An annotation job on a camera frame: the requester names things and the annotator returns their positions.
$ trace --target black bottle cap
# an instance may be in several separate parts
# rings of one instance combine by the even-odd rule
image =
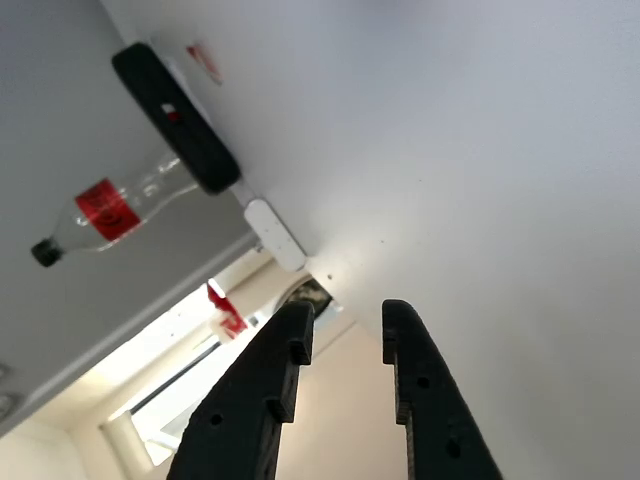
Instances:
[[[45,238],[31,247],[31,253],[43,267],[50,267],[62,258],[62,250],[51,238]]]

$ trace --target screw hole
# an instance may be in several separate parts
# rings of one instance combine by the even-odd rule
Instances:
[[[427,389],[427,388],[429,388],[430,385],[431,385],[431,382],[429,381],[429,379],[427,377],[418,378],[418,386],[420,388]]]
[[[213,415],[213,417],[211,417],[211,425],[213,425],[214,427],[219,427],[221,423],[222,415],[220,415],[219,413],[216,413]]]
[[[460,444],[452,438],[447,441],[444,449],[446,450],[447,455],[449,455],[451,458],[460,458],[460,456],[462,455]]]

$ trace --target plastic bottle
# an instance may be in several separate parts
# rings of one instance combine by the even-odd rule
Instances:
[[[51,237],[32,247],[33,256],[50,267],[73,251],[102,251],[149,220],[174,198],[198,188],[173,152],[147,168],[120,179],[98,182],[62,211]]]

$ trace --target black device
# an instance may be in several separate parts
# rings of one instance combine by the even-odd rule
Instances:
[[[218,194],[240,168],[157,55],[135,43],[111,60],[118,77],[202,189]]]
[[[168,480],[275,478],[300,365],[311,363],[313,318],[311,304],[294,302],[263,327],[192,415]],[[396,422],[407,429],[409,480],[501,479],[418,314],[387,300],[382,326],[383,361],[395,368]]]

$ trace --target black rectangular object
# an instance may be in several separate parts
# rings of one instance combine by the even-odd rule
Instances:
[[[238,181],[240,169],[235,159],[151,48],[136,43],[111,62],[138,105],[207,193],[220,193]]]

